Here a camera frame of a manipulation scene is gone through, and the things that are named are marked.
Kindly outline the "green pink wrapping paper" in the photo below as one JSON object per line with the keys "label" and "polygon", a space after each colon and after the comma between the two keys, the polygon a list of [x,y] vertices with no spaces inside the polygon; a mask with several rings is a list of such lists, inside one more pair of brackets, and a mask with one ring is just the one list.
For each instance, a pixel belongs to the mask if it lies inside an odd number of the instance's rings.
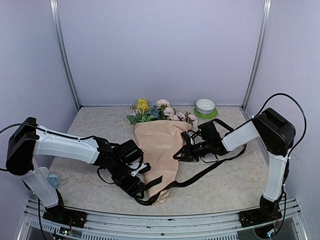
{"label": "green pink wrapping paper", "polygon": [[192,129],[184,121],[155,120],[137,123],[134,127],[138,147],[143,151],[143,160],[151,169],[144,173],[147,200],[136,199],[143,206],[156,206],[165,202],[169,190],[165,189],[176,180],[179,161],[173,158],[184,145],[182,132]]}

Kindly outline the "black printed ribbon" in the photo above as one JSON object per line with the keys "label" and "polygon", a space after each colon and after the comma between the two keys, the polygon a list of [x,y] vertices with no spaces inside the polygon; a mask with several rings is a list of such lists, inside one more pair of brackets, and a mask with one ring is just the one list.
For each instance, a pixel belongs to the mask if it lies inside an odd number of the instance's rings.
{"label": "black printed ribbon", "polygon": [[[231,126],[229,126],[227,123],[223,122],[222,120],[220,119],[213,119],[213,120],[210,120],[210,121],[207,121],[207,122],[213,122],[213,123],[218,123],[220,126],[222,126],[223,128],[225,128],[226,130],[228,130],[228,133],[227,134],[230,134],[232,132],[235,131],[234,128],[232,128]],[[229,157],[229,158],[224,158],[224,159],[217,159],[215,161],[211,161],[211,165],[208,166],[207,168],[205,168],[204,170],[202,170],[201,172],[197,173],[196,175],[194,175],[193,177],[191,177],[190,179],[186,180],[186,181],[183,181],[183,182],[178,182],[176,180],[170,182],[166,187],[164,187],[161,191],[159,191],[157,194],[149,197],[148,200],[143,200],[143,199],[140,199],[138,197],[136,197],[134,200],[142,205],[142,206],[151,206],[153,203],[155,203],[159,196],[160,196],[160,193],[162,191],[165,191],[165,190],[169,190],[171,188],[185,188],[185,187],[188,187],[192,184],[194,184],[196,181],[198,181],[200,178],[202,178],[203,176],[205,176],[207,173],[211,172],[212,170],[216,169],[217,167],[219,167],[222,163],[226,162],[226,161],[231,161],[231,160],[234,160],[238,157],[240,157],[242,154],[245,153],[246,151],[246,148],[247,148],[247,145],[244,144],[243,145],[243,149],[236,155],[236,156],[233,156],[233,157]]]}

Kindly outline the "pink rose stem bunch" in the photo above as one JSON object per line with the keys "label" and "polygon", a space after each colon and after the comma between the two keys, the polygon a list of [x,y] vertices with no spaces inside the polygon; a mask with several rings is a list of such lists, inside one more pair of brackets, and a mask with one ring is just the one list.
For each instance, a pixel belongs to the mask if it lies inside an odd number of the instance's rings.
{"label": "pink rose stem bunch", "polygon": [[168,120],[186,122],[192,125],[193,128],[198,126],[198,118],[194,114],[188,111],[186,111],[185,113],[177,112],[172,107],[166,107],[163,113]]}

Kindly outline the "blue fake flower stem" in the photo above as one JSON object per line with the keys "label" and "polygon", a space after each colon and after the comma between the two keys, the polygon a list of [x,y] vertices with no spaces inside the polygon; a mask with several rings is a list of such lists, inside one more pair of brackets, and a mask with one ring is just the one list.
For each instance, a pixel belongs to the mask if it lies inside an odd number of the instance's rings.
{"label": "blue fake flower stem", "polygon": [[153,116],[153,119],[159,120],[160,119],[160,109],[157,108],[156,106],[153,106],[149,109],[149,111],[146,113],[147,117]]}

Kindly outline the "yellow fake flower stem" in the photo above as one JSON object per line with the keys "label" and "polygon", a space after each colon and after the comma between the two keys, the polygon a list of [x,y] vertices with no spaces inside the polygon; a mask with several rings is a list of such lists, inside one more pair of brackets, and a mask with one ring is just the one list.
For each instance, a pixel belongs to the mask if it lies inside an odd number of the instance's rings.
{"label": "yellow fake flower stem", "polygon": [[131,125],[135,125],[137,123],[145,123],[148,121],[148,112],[150,110],[150,107],[146,99],[138,99],[137,103],[133,103],[130,106],[130,109],[133,111],[133,113],[131,115],[127,115],[126,118]]}

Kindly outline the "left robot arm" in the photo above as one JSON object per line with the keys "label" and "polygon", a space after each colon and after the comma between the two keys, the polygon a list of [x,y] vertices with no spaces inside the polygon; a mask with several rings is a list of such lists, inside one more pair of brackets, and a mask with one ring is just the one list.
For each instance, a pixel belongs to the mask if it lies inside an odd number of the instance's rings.
{"label": "left robot arm", "polygon": [[19,177],[57,221],[70,218],[59,191],[44,173],[46,163],[40,160],[65,158],[107,170],[112,183],[132,198],[144,197],[139,174],[151,169],[144,162],[144,153],[133,140],[122,144],[109,142],[95,135],[81,137],[48,129],[34,117],[1,129],[15,128],[8,141],[5,171]]}

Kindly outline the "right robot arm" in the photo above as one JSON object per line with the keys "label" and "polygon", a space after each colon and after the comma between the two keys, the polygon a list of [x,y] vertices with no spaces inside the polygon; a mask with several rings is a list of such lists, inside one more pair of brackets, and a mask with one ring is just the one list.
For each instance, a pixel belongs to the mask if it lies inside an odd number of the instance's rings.
{"label": "right robot arm", "polygon": [[224,156],[260,139],[268,156],[267,182],[262,195],[268,202],[257,208],[255,216],[260,222],[266,222],[275,214],[272,203],[282,195],[286,166],[296,136],[295,127],[287,119],[269,107],[237,128],[213,119],[200,124],[193,135],[184,131],[181,136],[186,143],[173,158],[184,162],[197,162],[208,154]]}

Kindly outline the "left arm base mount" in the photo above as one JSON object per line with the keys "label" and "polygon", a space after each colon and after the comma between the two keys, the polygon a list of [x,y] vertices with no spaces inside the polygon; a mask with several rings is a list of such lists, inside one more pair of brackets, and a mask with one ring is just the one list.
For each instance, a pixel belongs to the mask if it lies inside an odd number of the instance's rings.
{"label": "left arm base mount", "polygon": [[87,215],[84,211],[55,206],[47,208],[43,214],[43,218],[69,227],[84,228]]}

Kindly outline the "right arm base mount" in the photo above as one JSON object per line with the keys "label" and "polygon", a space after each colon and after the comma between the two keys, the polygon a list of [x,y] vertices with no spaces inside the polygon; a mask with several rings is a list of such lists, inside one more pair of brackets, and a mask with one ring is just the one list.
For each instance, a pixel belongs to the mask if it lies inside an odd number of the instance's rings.
{"label": "right arm base mount", "polygon": [[267,206],[240,211],[238,213],[242,228],[260,225],[282,218],[280,208],[269,209]]}

